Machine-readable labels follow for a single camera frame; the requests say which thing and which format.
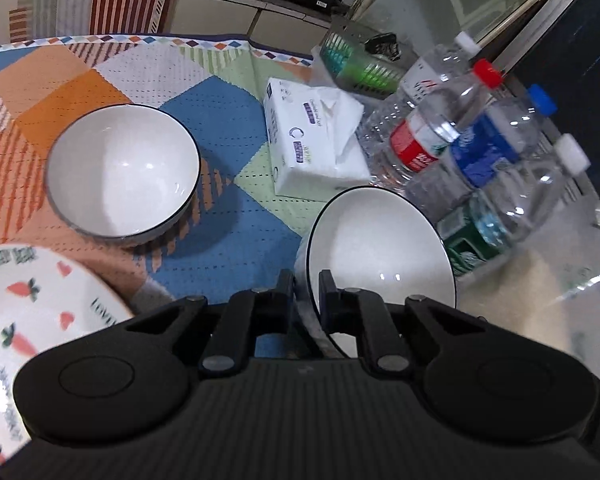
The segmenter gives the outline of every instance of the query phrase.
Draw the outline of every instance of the white bottle cap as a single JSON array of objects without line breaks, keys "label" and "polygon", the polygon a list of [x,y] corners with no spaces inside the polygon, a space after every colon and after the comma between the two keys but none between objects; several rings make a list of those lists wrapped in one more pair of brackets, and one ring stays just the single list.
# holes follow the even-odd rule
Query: white bottle cap
[{"label": "white bottle cap", "polygon": [[477,56],[482,50],[480,45],[475,43],[471,36],[469,36],[464,30],[456,36],[454,42],[471,57]]},{"label": "white bottle cap", "polygon": [[564,134],[556,141],[554,152],[571,176],[581,174],[591,165],[589,157],[571,134]]}]

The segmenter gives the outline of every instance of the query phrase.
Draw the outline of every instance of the blue label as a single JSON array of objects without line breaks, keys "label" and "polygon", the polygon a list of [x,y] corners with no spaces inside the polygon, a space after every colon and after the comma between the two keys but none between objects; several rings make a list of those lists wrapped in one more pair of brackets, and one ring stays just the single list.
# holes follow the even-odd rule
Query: blue label
[{"label": "blue label", "polygon": [[294,151],[296,152],[296,162],[304,162],[304,151],[302,150],[302,142],[294,141]]},{"label": "blue label", "polygon": [[304,106],[304,111],[306,112],[306,116],[309,117],[309,122],[311,124],[315,124],[314,111],[311,110],[311,106],[309,106],[309,103],[302,103],[302,106]]},{"label": "blue label", "polygon": [[520,160],[520,156],[486,114],[482,114],[449,149],[462,174],[477,188],[484,187],[498,170]]}]

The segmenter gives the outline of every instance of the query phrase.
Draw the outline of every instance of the blue bottle cap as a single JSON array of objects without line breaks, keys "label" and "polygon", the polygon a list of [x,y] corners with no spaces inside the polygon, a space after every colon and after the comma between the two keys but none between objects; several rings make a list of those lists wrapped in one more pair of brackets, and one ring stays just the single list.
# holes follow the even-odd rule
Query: blue bottle cap
[{"label": "blue bottle cap", "polygon": [[533,84],[526,91],[532,103],[542,115],[548,117],[555,114],[558,107],[555,105],[554,100],[539,85]]}]

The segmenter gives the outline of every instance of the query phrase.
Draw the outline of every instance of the kitchen counter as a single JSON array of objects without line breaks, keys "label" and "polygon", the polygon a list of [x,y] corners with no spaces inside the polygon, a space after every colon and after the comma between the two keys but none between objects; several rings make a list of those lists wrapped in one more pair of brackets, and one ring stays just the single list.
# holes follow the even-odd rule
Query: kitchen counter
[{"label": "kitchen counter", "polygon": [[309,54],[330,18],[285,0],[171,0],[165,32],[181,36],[242,34],[251,41]]}]

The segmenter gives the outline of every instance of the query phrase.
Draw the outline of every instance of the bowl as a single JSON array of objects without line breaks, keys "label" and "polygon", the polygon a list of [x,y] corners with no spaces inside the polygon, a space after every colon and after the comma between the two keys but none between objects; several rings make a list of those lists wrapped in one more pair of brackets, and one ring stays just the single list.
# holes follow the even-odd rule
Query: bowl
[{"label": "bowl", "polygon": [[200,150],[177,119],[144,105],[84,115],[56,139],[45,186],[56,214],[99,242],[139,245],[164,234],[189,205]]},{"label": "bowl", "polygon": [[[456,307],[451,262],[433,225],[407,199],[373,186],[348,189],[324,206],[296,256],[296,295],[320,315],[318,274],[330,269],[338,288],[372,290],[386,303],[423,294]],[[355,338],[333,334],[355,357]]]}]

